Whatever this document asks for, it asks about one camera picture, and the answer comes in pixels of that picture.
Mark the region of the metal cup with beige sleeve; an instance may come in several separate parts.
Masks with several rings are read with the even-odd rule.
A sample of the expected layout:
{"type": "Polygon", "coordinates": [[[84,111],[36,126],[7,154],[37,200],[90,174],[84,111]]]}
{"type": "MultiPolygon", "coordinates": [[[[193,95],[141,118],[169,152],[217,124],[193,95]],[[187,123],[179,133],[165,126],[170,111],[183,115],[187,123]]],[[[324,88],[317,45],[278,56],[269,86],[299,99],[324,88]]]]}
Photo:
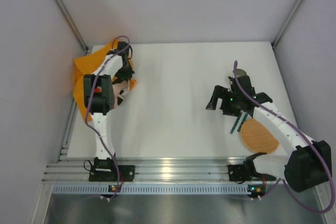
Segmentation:
{"type": "Polygon", "coordinates": [[[243,69],[236,69],[235,72],[236,72],[236,75],[237,75],[238,77],[242,77],[242,76],[246,76],[246,75],[247,75],[246,71],[243,70],[243,69]]]}

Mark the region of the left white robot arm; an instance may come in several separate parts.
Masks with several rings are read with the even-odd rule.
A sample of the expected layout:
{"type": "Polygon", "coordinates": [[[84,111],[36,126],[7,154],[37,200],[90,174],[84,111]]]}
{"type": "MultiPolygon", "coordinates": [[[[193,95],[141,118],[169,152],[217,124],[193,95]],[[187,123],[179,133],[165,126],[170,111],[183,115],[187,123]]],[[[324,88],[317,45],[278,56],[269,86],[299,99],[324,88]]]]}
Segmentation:
{"type": "Polygon", "coordinates": [[[105,53],[102,64],[83,78],[85,124],[96,138],[97,163],[116,163],[112,143],[112,110],[119,106],[133,85],[131,45],[126,41],[113,43],[105,53]]]}

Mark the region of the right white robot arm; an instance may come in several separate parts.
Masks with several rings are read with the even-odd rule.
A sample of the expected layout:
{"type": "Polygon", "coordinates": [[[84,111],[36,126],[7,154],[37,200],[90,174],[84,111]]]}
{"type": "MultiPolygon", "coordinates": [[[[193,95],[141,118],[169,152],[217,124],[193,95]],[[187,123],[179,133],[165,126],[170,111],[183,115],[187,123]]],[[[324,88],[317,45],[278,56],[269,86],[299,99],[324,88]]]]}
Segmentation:
{"type": "Polygon", "coordinates": [[[238,117],[242,112],[260,123],[286,152],[285,157],[266,151],[246,157],[245,170],[251,176],[267,174],[284,179],[295,192],[303,192],[332,181],[331,148],[326,141],[315,141],[286,119],[264,92],[257,93],[249,76],[230,77],[230,88],[214,87],[207,110],[215,110],[221,100],[224,115],[238,117]]]}

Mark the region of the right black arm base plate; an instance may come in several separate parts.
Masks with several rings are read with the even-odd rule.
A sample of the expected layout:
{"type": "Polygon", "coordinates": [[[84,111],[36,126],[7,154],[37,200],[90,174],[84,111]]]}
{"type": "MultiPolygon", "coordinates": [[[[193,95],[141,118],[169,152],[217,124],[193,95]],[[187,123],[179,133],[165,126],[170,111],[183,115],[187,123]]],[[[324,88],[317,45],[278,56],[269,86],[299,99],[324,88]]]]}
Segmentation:
{"type": "Polygon", "coordinates": [[[228,175],[230,182],[242,184],[244,182],[262,181],[262,175],[251,171],[242,164],[228,165],[228,175]]]}

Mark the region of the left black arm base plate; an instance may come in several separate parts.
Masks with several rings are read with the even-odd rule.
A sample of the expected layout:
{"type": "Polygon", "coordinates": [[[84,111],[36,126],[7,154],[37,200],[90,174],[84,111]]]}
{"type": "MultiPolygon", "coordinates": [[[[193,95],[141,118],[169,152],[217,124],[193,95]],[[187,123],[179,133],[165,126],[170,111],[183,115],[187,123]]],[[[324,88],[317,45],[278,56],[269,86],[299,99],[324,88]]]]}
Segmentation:
{"type": "Polygon", "coordinates": [[[135,177],[134,165],[119,165],[119,180],[117,177],[117,170],[115,167],[111,169],[103,169],[92,167],[90,169],[90,182],[132,182],[135,177]]]}

